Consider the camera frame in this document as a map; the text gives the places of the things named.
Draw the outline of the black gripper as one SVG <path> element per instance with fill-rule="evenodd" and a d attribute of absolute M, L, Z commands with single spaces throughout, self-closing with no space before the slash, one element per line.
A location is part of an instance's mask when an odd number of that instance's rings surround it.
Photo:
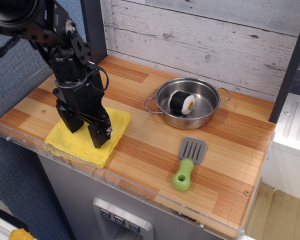
<path fill-rule="evenodd" d="M 53 94 L 57 97 L 56 109 L 71 133 L 79 130 L 85 122 L 93 145 L 100 149 L 111 138 L 113 131 L 110 117 L 102 106 L 107 87 L 103 86 L 99 69 L 83 70 L 74 81 L 56 78 Z"/>

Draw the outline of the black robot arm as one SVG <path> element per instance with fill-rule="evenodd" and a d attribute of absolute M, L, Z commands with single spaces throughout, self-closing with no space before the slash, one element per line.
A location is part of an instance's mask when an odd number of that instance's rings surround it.
<path fill-rule="evenodd" d="M 9 36 L 0 58 L 20 39 L 39 51 L 54 73 L 56 108 L 71 132 L 87 123 L 97 149 L 111 138 L 110 117 L 102 105 L 109 86 L 101 79 L 104 69 L 91 62 L 90 45 L 57 1 L 0 0 L 0 35 Z"/>

